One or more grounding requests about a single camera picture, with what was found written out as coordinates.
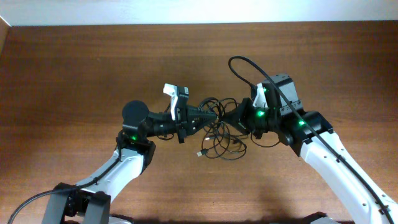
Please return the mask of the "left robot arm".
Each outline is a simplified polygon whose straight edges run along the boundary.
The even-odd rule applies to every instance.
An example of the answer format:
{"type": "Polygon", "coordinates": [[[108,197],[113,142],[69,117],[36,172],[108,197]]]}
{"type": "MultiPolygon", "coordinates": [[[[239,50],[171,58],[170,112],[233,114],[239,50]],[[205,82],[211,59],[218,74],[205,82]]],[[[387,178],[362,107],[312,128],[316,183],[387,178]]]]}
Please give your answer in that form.
{"type": "Polygon", "coordinates": [[[83,223],[130,223],[110,214],[110,206],[130,181],[149,166],[155,152],[154,136],[176,134],[179,142],[212,123],[217,115],[186,103],[172,104],[169,113],[153,113],[138,100],[122,110],[123,125],[111,158],[75,185],[58,184],[47,204],[43,223],[65,223],[81,215],[83,223]]]}

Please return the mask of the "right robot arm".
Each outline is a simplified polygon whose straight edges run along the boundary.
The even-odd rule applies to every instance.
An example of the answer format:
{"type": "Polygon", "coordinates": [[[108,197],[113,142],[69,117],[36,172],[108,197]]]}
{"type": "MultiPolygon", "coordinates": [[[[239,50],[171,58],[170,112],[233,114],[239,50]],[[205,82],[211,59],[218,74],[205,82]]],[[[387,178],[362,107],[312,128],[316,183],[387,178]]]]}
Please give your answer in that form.
{"type": "Polygon", "coordinates": [[[355,223],[397,223],[397,203],[352,158],[333,126],[319,112],[304,110],[287,74],[258,83],[222,120],[258,139],[276,133],[319,173],[355,223]]]}

